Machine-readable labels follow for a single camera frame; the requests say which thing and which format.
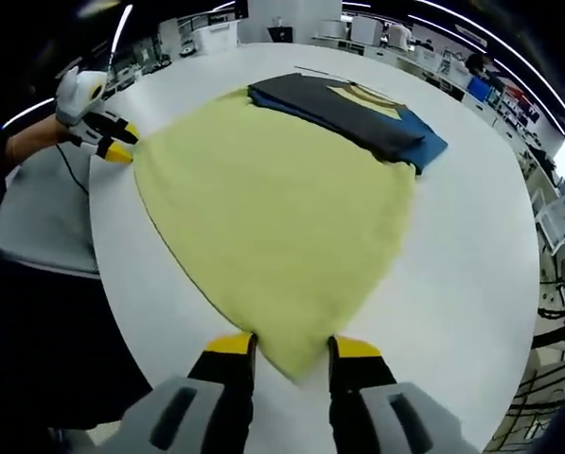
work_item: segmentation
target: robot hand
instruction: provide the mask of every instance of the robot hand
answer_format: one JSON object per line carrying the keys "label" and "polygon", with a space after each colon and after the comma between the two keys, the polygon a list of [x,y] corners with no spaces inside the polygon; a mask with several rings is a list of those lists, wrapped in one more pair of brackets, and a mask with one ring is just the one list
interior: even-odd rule
{"label": "robot hand", "polygon": [[107,73],[70,69],[57,89],[57,119],[72,134],[72,143],[88,144],[106,161],[132,162],[132,156],[120,142],[134,145],[138,141],[136,127],[111,109],[105,108],[103,93]]}

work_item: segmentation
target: round table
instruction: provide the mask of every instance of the round table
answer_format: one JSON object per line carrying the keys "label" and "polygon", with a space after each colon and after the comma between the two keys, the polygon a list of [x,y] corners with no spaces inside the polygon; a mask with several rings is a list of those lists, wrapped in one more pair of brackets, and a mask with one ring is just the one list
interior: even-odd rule
{"label": "round table", "polygon": [[[417,179],[401,254],[339,334],[376,345],[398,381],[413,382],[452,411],[466,439],[482,449],[520,383],[539,300],[528,192],[497,132],[394,67],[299,44],[249,44],[177,61],[108,102],[146,136],[238,87],[299,71],[295,66],[401,101],[449,143]],[[97,263],[125,342],[152,386],[186,375],[211,340],[238,329],[168,251],[139,197],[132,166],[92,158],[90,193]],[[259,354],[253,400],[245,452],[336,452],[327,416],[327,358],[291,383]]]}

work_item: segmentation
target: black pants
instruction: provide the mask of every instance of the black pants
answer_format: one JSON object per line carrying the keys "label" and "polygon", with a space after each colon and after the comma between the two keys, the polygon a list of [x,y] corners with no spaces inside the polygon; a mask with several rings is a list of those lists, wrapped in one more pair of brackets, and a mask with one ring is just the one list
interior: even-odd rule
{"label": "black pants", "polygon": [[1,428],[91,428],[149,391],[100,281],[0,259]]}

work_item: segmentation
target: yellow towel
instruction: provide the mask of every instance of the yellow towel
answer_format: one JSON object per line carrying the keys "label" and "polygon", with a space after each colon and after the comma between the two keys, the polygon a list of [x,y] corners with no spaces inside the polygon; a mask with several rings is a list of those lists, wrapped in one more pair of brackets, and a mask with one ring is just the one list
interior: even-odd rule
{"label": "yellow towel", "polygon": [[399,251],[414,169],[255,107],[246,89],[136,147],[141,197],[180,265],[291,378],[326,351]]}

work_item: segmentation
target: ceiling light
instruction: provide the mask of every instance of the ceiling light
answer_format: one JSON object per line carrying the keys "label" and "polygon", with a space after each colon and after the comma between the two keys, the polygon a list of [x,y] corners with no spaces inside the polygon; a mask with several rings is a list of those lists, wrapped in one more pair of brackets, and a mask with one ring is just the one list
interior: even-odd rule
{"label": "ceiling light", "polygon": [[365,3],[341,2],[341,4],[345,5],[346,7],[370,8],[370,5],[366,5]]}
{"label": "ceiling light", "polygon": [[23,112],[19,112],[18,114],[16,114],[11,120],[9,120],[7,123],[5,123],[4,125],[2,125],[2,127],[0,128],[1,130],[3,130],[4,128],[6,128],[8,125],[10,125],[13,121],[18,120],[19,118],[21,118],[24,115],[29,114],[32,111],[35,111],[36,109],[38,109],[39,107],[43,107],[46,104],[48,104],[49,102],[53,102],[55,100],[54,97],[50,97],[49,99],[45,99],[44,101],[39,102],[38,104],[33,105],[32,107],[28,107],[27,109],[25,109]]}
{"label": "ceiling light", "polygon": [[509,44],[507,44],[505,41],[503,41],[501,38],[499,38],[498,36],[496,36],[492,32],[486,30],[483,26],[476,24],[475,22],[473,22],[472,20],[468,19],[465,16],[462,16],[458,12],[454,12],[451,9],[444,8],[440,5],[436,5],[435,3],[430,2],[429,0],[416,0],[416,1],[419,2],[419,3],[424,3],[425,5],[429,5],[430,7],[441,9],[441,10],[447,12],[448,14],[453,15],[454,17],[458,17],[459,19],[462,19],[465,22],[467,22],[468,24],[475,26],[477,29],[483,31],[486,35],[488,35],[489,37],[491,37],[494,40],[496,40],[497,42],[499,42],[503,47],[505,47],[512,54],[514,54],[518,59],[520,59],[521,62],[524,63],[533,73],[535,73],[535,75],[540,79],[540,81],[543,82],[543,84],[549,89],[549,91],[556,97],[557,102],[559,102],[559,104],[564,108],[564,111],[565,111],[565,102],[562,100],[561,97],[559,97],[556,90],[554,90],[554,87],[552,87],[551,84],[547,81],[547,79],[545,79],[543,77],[543,75],[537,70],[537,68],[535,68],[532,64],[530,64],[530,62],[527,59],[525,59],[522,55],[520,55],[516,49],[511,47]]}
{"label": "ceiling light", "polygon": [[480,52],[482,52],[483,54],[486,53],[486,51],[483,50],[482,47],[480,47],[480,46],[478,46],[478,45],[472,43],[470,40],[468,40],[467,38],[462,37],[462,36],[459,35],[458,33],[454,33],[454,32],[451,31],[451,30],[448,30],[448,29],[446,29],[446,28],[443,28],[442,26],[439,26],[438,24],[434,24],[433,22],[426,21],[425,19],[421,19],[420,17],[413,16],[413,14],[409,14],[408,17],[413,18],[413,19],[416,19],[417,21],[420,21],[420,22],[422,22],[422,23],[424,23],[424,24],[427,24],[428,26],[434,26],[435,28],[438,28],[438,29],[440,29],[440,30],[442,30],[442,31],[444,31],[444,32],[446,32],[446,33],[448,33],[449,35],[451,35],[451,36],[457,38],[458,40],[461,40],[461,41],[463,41],[463,42],[465,42],[465,43],[471,45],[472,47],[475,47],[476,49],[478,49],[478,50],[479,50]]}
{"label": "ceiling light", "polygon": [[235,3],[236,3],[235,1],[234,1],[234,2],[227,2],[227,3],[224,3],[223,5],[219,5],[218,7],[212,8],[212,9],[211,9],[210,11],[208,11],[208,12],[217,12],[217,11],[219,11],[220,9],[224,9],[224,8],[227,8],[227,7],[231,7],[231,6],[234,5]]}
{"label": "ceiling light", "polygon": [[543,111],[545,111],[547,113],[547,115],[553,120],[553,122],[556,124],[556,127],[559,129],[559,131],[562,133],[562,135],[565,135],[565,131],[559,125],[559,122],[557,121],[557,119],[554,117],[554,115],[551,113],[551,111],[547,108],[547,106],[545,106],[545,104],[543,104],[543,101],[541,101],[540,98],[537,95],[535,95],[535,92],[533,92],[532,89],[528,85],[526,85],[525,82],[522,79],[520,79],[518,76],[516,76],[516,74],[513,71],[511,71],[507,66],[502,64],[497,59],[494,59],[494,62],[497,63],[499,66],[501,66],[502,69],[504,69],[507,73],[509,73],[511,75],[511,77],[513,77],[513,79],[517,80],[521,84],[521,86],[524,87],[526,89],[526,91],[528,93],[530,93],[530,95],[532,95],[532,97],[537,101],[537,103],[540,105],[540,107],[543,108]]}
{"label": "ceiling light", "polygon": [[120,17],[120,22],[118,23],[118,28],[115,30],[114,41],[112,42],[112,55],[115,53],[115,49],[118,47],[118,40],[120,39],[120,34],[122,33],[122,28],[127,22],[129,18],[129,14],[131,14],[132,5],[128,5],[124,8],[122,12],[122,17]]}

